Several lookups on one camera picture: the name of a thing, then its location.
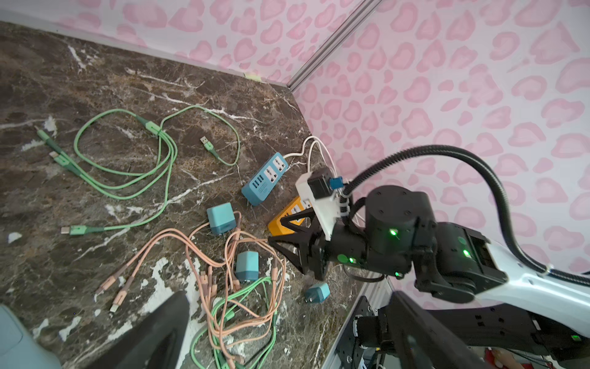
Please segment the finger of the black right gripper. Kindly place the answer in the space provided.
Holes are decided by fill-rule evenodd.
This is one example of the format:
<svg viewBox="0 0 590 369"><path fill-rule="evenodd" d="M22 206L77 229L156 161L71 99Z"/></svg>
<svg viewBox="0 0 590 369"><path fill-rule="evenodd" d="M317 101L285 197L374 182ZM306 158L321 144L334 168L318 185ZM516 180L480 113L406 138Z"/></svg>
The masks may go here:
<svg viewBox="0 0 590 369"><path fill-rule="evenodd" d="M291 230L289 235L272 236L268 244L280 252L303 275L313 272L323 276L323 229L313 209L306 209L281 218L281 224Z"/></svg>

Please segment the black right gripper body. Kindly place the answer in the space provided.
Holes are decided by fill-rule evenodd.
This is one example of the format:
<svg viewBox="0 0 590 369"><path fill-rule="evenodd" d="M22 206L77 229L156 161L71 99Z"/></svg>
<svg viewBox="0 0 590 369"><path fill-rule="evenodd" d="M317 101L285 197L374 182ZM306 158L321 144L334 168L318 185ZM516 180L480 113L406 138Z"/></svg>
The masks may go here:
<svg viewBox="0 0 590 369"><path fill-rule="evenodd" d="M330 261L402 278L436 281L436 220L428 195L386 185L353 206L365 210L365 228L337 219L310 241L308 267L324 280Z"/></svg>

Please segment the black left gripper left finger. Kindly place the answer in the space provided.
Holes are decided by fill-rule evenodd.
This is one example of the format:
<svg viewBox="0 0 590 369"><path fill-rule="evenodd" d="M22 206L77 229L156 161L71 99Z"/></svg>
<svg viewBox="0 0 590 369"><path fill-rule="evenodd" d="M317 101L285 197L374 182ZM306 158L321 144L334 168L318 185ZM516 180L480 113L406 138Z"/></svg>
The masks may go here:
<svg viewBox="0 0 590 369"><path fill-rule="evenodd" d="M186 293L176 292L89 367L175 368L189 318Z"/></svg>

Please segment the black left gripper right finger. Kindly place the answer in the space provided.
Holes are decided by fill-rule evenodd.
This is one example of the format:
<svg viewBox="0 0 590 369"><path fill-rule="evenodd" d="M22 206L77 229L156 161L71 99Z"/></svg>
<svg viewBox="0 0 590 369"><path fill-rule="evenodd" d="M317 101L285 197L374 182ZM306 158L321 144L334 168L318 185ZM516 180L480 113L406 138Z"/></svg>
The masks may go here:
<svg viewBox="0 0 590 369"><path fill-rule="evenodd" d="M487 368L449 329L402 292L389 303L389 326L402 368Z"/></svg>

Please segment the teal USB charger adapter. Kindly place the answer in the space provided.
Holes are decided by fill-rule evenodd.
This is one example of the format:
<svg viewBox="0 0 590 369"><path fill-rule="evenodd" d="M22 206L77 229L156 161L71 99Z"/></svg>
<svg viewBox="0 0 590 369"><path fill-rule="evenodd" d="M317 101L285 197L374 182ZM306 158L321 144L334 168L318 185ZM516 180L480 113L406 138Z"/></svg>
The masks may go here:
<svg viewBox="0 0 590 369"><path fill-rule="evenodd" d="M259 254L257 252L247 251L238 255L235 275L240 283L256 281L259 278Z"/></svg>
<svg viewBox="0 0 590 369"><path fill-rule="evenodd" d="M308 304L320 304L330 296L330 288L326 282L312 285L304 293L304 301Z"/></svg>

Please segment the light blue wireless mouse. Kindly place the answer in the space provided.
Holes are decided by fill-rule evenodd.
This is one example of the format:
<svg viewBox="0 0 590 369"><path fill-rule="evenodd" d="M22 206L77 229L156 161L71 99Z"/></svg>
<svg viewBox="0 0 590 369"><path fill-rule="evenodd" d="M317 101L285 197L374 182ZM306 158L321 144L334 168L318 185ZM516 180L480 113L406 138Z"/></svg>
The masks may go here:
<svg viewBox="0 0 590 369"><path fill-rule="evenodd" d="M12 311L1 305L1 369L61 368L59 359L39 345Z"/></svg>

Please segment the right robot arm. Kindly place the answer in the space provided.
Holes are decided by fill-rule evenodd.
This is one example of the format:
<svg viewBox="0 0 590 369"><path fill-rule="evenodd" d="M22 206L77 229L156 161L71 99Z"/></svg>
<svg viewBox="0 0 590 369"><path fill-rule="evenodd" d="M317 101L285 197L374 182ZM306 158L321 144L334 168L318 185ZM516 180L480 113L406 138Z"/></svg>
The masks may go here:
<svg viewBox="0 0 590 369"><path fill-rule="evenodd" d="M425 192L382 185L353 192L388 167L422 156L455 158L492 192L502 243L459 224L437 221ZM287 235L269 238L299 272L324 280L340 264L354 280L403 279L419 292L453 304L477 298L489 308L438 310L435 316L467 344L548 355L563 368L589 366L589 276L563 272L529 256L516 240L509 201L493 169L470 151L423 145L397 152L342 183L327 170L303 175L299 195L309 209L282 219Z"/></svg>

